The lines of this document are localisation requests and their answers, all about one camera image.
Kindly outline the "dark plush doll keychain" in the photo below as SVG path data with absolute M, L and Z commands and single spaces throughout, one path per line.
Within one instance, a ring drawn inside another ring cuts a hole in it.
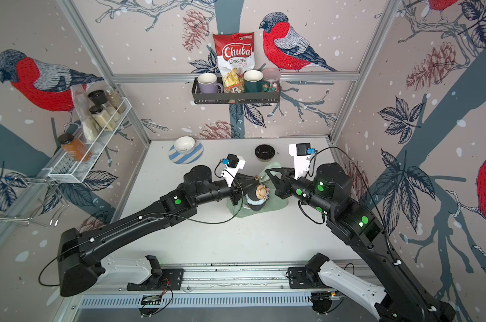
M 253 188 L 246 195 L 248 208 L 252 211 L 260 211 L 269 199 L 269 191 L 270 189 L 264 184 L 259 184 Z

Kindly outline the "green corduroy bag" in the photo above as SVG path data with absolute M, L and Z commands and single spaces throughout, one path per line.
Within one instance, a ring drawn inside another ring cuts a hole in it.
M 278 211 L 288 205 L 286 199 L 281 199 L 275 195 L 275 186 L 265 170 L 281 168 L 280 162 L 271 162 L 267 164 L 264 170 L 258 175 L 259 185 L 244 195 L 244 198 L 233 205 L 230 200 L 227 202 L 227 208 L 232 215 L 236 217 L 248 217 L 257 213 Z

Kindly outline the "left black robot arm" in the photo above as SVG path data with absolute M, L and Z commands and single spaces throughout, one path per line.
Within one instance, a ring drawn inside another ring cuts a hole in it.
M 133 215 L 88 232 L 75 228 L 63 232 L 57 256 L 60 295 L 71 297 L 91 288 L 105 273 L 101 260 L 110 253 L 190 219 L 202 204 L 228 198 L 237 205 L 259 184 L 256 177 L 245 174 L 229 178 L 232 183 L 224 179 L 213 181 L 211 169 L 198 165 L 184 175 L 184 181 L 175 190 Z

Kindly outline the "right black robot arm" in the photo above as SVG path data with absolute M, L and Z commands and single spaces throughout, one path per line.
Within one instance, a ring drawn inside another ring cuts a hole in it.
M 380 285 L 362 280 L 321 253 L 303 267 L 290 268 L 291 288 L 330 287 L 379 321 L 453 321 L 456 312 L 431 296 L 389 244 L 380 220 L 350 197 L 352 180 L 337 163 L 323 164 L 315 178 L 296 177 L 292 168 L 266 170 L 276 196 L 295 197 L 321 213 L 331 232 L 357 253 Z

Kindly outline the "red Chuba chips bag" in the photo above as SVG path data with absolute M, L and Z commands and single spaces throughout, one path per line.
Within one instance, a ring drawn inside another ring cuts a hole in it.
M 214 34 L 224 93 L 243 93 L 244 74 L 255 67 L 254 33 Z

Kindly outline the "clear plastic zip bag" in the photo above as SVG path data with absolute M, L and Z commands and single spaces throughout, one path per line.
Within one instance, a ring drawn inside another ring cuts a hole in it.
M 87 143 L 93 143 L 101 131 L 97 122 L 93 119 L 89 111 L 90 105 L 86 92 L 82 85 L 71 87 L 72 102 L 82 124 L 82 129 Z

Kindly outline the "black small bowl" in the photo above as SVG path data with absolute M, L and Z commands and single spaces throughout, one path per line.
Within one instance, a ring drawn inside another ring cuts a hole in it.
M 275 157 L 275 149 L 268 144 L 261 144 L 257 146 L 254 150 L 254 155 L 259 161 L 268 162 Z

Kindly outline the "blue striped saucer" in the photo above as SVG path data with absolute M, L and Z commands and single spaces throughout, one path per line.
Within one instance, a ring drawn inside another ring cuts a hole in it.
M 194 147 L 185 153 L 180 153 L 175 145 L 169 150 L 169 160 L 174 164 L 191 164 L 203 155 L 204 147 L 201 142 L 196 141 Z

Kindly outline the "purple mug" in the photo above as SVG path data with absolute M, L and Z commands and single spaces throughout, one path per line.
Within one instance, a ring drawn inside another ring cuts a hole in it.
M 224 91 L 223 85 L 218 82 L 214 73 L 203 73 L 197 77 L 198 87 L 202 94 L 217 94 Z

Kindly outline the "pink lidded candy jar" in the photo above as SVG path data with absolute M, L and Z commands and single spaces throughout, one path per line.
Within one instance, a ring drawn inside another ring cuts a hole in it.
M 262 92 L 277 93 L 280 91 L 280 70 L 278 68 L 264 68 L 262 70 Z

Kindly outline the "beige spice jar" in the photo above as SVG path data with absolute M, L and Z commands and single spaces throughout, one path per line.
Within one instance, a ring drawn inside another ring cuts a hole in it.
M 115 131 L 114 119 L 101 105 L 94 105 L 89 108 L 89 111 L 103 131 Z

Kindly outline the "black lid spice jar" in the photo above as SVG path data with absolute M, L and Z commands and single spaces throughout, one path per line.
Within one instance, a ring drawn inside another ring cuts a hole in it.
M 93 106 L 89 108 L 92 115 L 99 114 L 99 111 L 102 109 L 109 114 L 114 122 L 118 122 L 121 119 L 118 110 L 108 101 L 105 91 L 92 91 L 87 96 L 93 102 Z

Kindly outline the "orange spice bottle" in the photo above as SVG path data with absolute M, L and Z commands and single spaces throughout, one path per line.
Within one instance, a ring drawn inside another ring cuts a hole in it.
M 57 138 L 61 148 L 77 162 L 88 161 L 92 157 L 88 147 L 74 135 L 64 133 Z

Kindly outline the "dark metal wall shelf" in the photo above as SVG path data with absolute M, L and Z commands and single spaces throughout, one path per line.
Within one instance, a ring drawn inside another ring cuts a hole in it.
M 191 90 L 196 104 L 278 103 L 282 94 L 281 90 L 261 93 L 220 93 L 219 87 L 216 87 L 216 93 L 202 93 L 199 85 L 199 78 L 196 77 Z

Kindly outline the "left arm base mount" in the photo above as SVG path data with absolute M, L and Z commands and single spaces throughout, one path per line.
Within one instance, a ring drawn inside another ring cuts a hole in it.
M 127 291 L 163 291 L 165 288 L 179 291 L 181 289 L 185 269 L 162 268 L 157 257 L 147 255 L 145 258 L 150 263 L 150 276 L 139 284 L 128 283 Z

